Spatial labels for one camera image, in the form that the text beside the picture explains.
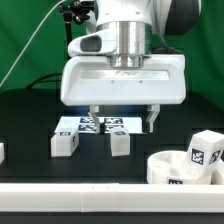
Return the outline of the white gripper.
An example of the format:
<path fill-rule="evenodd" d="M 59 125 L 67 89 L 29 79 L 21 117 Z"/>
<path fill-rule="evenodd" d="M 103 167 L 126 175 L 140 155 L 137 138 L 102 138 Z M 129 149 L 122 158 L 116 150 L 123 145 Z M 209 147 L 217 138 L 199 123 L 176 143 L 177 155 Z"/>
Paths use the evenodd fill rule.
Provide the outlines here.
<path fill-rule="evenodd" d="M 89 106 L 96 133 L 100 132 L 96 105 L 148 105 L 143 132 L 152 133 L 159 105 L 185 99 L 184 70 L 183 55 L 153 55 L 142 68 L 112 68 L 105 56 L 74 57 L 63 70 L 61 101 L 67 106 Z"/>

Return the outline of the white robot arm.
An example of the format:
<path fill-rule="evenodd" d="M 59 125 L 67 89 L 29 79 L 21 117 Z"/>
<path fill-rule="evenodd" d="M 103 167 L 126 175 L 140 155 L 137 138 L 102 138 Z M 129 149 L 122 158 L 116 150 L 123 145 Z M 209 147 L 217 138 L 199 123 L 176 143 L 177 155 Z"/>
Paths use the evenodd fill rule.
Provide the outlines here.
<path fill-rule="evenodd" d="M 101 105 L 146 105 L 151 132 L 160 107 L 186 97 L 185 56 L 167 45 L 153 50 L 152 36 L 186 33 L 201 7 L 201 0 L 79 0 L 74 14 L 90 31 L 68 44 L 61 101 L 87 106 L 98 133 Z"/>

